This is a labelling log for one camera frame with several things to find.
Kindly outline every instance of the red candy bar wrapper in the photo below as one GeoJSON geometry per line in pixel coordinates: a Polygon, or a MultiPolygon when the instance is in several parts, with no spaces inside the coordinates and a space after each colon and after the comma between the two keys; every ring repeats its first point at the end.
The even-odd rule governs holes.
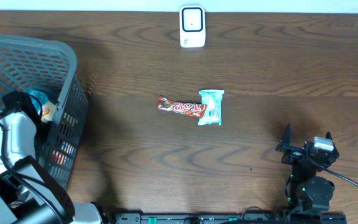
{"type": "Polygon", "coordinates": [[[202,118],[205,114],[206,105],[198,103],[179,103],[168,100],[163,96],[159,96],[157,100],[157,109],[202,118]]]}

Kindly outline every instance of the light blue snack package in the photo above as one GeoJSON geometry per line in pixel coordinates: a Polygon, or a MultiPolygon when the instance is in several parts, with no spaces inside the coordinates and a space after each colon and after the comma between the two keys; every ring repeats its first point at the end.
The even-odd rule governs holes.
{"type": "Polygon", "coordinates": [[[205,114],[198,125],[219,123],[222,125],[222,98],[224,90],[201,90],[201,103],[207,105],[205,114]]]}

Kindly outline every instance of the white rectangular device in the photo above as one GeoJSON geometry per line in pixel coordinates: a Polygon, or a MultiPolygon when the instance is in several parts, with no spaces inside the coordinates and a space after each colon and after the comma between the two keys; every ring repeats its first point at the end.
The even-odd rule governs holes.
{"type": "Polygon", "coordinates": [[[201,6],[183,6],[179,12],[180,45],[202,47],[205,45],[205,10],[201,6]]]}

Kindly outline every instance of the gray plastic basket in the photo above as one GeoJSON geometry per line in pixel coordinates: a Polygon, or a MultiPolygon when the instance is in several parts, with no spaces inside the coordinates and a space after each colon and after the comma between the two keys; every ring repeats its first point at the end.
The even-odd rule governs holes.
{"type": "Polygon", "coordinates": [[[57,102],[47,142],[36,159],[67,188],[86,116],[88,100],[75,75],[76,55],[67,44],[0,34],[0,109],[2,96],[29,88],[57,102]]]}

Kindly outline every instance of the snack packet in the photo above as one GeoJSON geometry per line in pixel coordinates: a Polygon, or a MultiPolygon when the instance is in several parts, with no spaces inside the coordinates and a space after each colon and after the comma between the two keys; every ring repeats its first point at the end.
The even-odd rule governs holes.
{"type": "Polygon", "coordinates": [[[179,103],[168,100],[163,96],[159,96],[157,100],[157,109],[202,118],[205,113],[206,105],[198,103],[179,103]]]}
{"type": "Polygon", "coordinates": [[[201,103],[207,104],[205,114],[198,125],[219,123],[222,125],[222,98],[224,90],[201,90],[201,103]]]}

